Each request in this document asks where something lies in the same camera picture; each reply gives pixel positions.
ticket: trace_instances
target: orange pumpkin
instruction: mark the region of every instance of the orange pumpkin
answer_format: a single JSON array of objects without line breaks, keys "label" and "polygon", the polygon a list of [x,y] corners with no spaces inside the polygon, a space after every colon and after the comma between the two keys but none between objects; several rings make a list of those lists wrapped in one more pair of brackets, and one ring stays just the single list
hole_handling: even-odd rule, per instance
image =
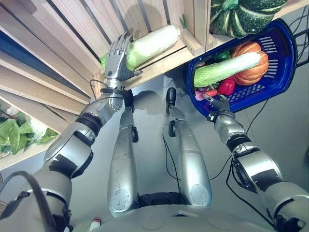
[{"label": "orange pumpkin", "polygon": [[259,63],[254,67],[234,75],[236,83],[242,86],[248,86],[258,82],[268,69],[268,56],[265,52],[261,51],[261,46],[256,42],[249,41],[236,46],[232,51],[231,58],[248,52],[257,52],[261,58]]}]

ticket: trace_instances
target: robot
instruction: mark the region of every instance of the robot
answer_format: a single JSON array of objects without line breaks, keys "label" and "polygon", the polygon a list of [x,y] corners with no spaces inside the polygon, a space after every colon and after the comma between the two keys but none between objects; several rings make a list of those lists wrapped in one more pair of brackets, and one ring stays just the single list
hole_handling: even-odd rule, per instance
[{"label": "robot", "polygon": [[[126,50],[131,37],[123,34],[112,43],[106,60],[107,84],[100,99],[89,104],[75,122],[58,136],[46,151],[44,165],[30,185],[22,187],[15,201],[0,218],[1,231],[63,232],[69,224],[71,179],[83,174],[93,158],[91,145],[113,114],[125,110],[120,119],[109,183],[108,203],[115,219],[96,231],[274,231],[237,216],[210,209],[211,186],[205,162],[184,114],[175,107],[176,92],[167,91],[169,136],[177,137],[181,148],[177,179],[180,192],[139,196],[132,143],[138,141],[134,126],[133,95],[122,82],[140,74],[126,68]],[[209,119],[233,156],[240,185],[261,197],[268,216],[281,232],[309,231],[309,193],[283,180],[277,164],[244,133],[229,111],[228,101],[205,98],[217,109]]]}]

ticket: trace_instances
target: red bell pepper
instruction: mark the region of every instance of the red bell pepper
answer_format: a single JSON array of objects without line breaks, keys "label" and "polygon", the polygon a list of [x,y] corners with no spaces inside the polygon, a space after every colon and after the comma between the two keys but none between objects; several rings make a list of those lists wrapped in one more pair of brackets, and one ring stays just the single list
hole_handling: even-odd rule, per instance
[{"label": "red bell pepper", "polygon": [[230,76],[229,78],[222,81],[218,88],[218,93],[224,94],[224,95],[231,95],[235,88],[235,80],[233,76]]}]

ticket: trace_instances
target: wooden shelf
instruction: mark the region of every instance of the wooden shelf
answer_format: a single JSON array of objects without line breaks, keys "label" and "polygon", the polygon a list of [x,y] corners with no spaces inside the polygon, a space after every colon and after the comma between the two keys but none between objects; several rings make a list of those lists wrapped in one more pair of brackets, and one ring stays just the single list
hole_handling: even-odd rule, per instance
[{"label": "wooden shelf", "polygon": [[[274,19],[286,15],[308,4],[308,0],[289,0],[288,3],[277,14],[275,14]],[[233,39],[224,35],[212,34],[211,36],[212,40],[214,39],[213,46],[207,47],[206,51],[210,51]],[[161,54],[160,60],[158,60],[157,58],[149,60],[147,64],[151,65],[143,68],[143,73],[140,76],[134,77],[124,82],[126,89],[141,85],[144,82],[147,82],[179,65],[182,65],[192,60],[194,57],[200,54],[193,56],[188,47],[184,47],[171,55],[169,55],[169,52],[167,51],[165,52],[165,55],[166,56],[163,57],[163,54]]]},{"label": "wooden shelf", "polygon": [[[289,0],[274,19],[309,4],[308,0]],[[103,73],[99,58],[125,30],[135,39],[169,23],[187,29],[167,51],[140,65],[140,76],[124,82],[126,89],[141,85],[233,38],[209,34],[211,0],[2,0],[0,29],[42,61],[61,78],[91,96],[89,80]],[[47,74],[0,53],[0,99],[25,114],[62,132],[88,103],[88,97],[51,80]],[[100,85],[95,83],[100,95]],[[49,144],[32,146],[26,153],[0,159],[0,170],[33,156]]]},{"label": "wooden shelf", "polygon": [[0,171],[10,166],[13,166],[14,164],[17,164],[20,161],[28,159],[29,157],[35,156],[40,152],[46,151],[53,141],[54,140],[39,146],[32,144],[30,147],[28,147],[26,151],[20,150],[16,155],[10,154],[8,156],[0,158]]}]

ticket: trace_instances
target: green leafy vegetable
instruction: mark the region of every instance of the green leafy vegetable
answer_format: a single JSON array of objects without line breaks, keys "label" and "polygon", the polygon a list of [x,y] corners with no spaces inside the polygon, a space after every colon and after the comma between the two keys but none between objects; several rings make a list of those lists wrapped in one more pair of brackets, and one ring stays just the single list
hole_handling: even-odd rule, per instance
[{"label": "green leafy vegetable", "polygon": [[197,68],[194,75],[194,87],[205,87],[222,81],[240,71],[254,67],[259,61],[258,53],[249,52],[220,63]]},{"label": "green leafy vegetable", "polygon": [[0,137],[5,139],[9,136],[11,127],[13,126],[14,122],[14,119],[9,118],[0,124]]},{"label": "green leafy vegetable", "polygon": [[101,66],[102,69],[105,70],[105,62],[106,62],[106,57],[107,57],[107,53],[101,57],[100,61],[101,61]]},{"label": "green leafy vegetable", "polygon": [[18,130],[20,134],[33,133],[31,124],[27,121],[24,124],[22,124]]},{"label": "green leafy vegetable", "polygon": [[[134,70],[136,67],[171,47],[180,36],[179,28],[167,25],[129,44],[126,56],[126,67]],[[103,70],[107,54],[100,59]]]},{"label": "green leafy vegetable", "polygon": [[47,128],[45,135],[38,141],[35,142],[36,145],[42,145],[45,144],[49,141],[51,141],[52,139],[56,138],[56,136],[58,135],[57,132]]},{"label": "green leafy vegetable", "polygon": [[52,129],[50,128],[47,128],[46,132],[45,132],[45,135],[49,136],[49,137],[56,137],[58,135],[57,132],[53,131]]},{"label": "green leafy vegetable", "polygon": [[23,112],[18,112],[13,117],[16,118],[17,124],[19,126],[23,125],[26,121],[30,121],[30,118],[27,115],[25,115]]},{"label": "green leafy vegetable", "polygon": [[10,130],[9,139],[12,146],[12,153],[14,155],[23,149],[28,141],[28,137],[25,134],[19,133],[19,126],[15,120]]},{"label": "green leafy vegetable", "polygon": [[4,152],[4,153],[11,153],[12,152],[12,148],[11,146],[0,146],[1,147],[1,152]]}]

